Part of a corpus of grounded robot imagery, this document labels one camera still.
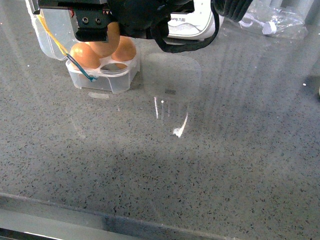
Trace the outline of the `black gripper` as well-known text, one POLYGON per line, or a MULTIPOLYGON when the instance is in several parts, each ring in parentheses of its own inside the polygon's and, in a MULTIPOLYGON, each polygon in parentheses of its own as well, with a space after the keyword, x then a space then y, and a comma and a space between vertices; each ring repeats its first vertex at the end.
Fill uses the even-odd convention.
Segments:
POLYGON ((152 28, 160 36, 169 35, 172 13, 192 13, 192 0, 34 0, 32 13, 42 10, 67 10, 75 38, 80 42, 103 42, 112 22, 119 24, 120 35, 151 40, 152 28))

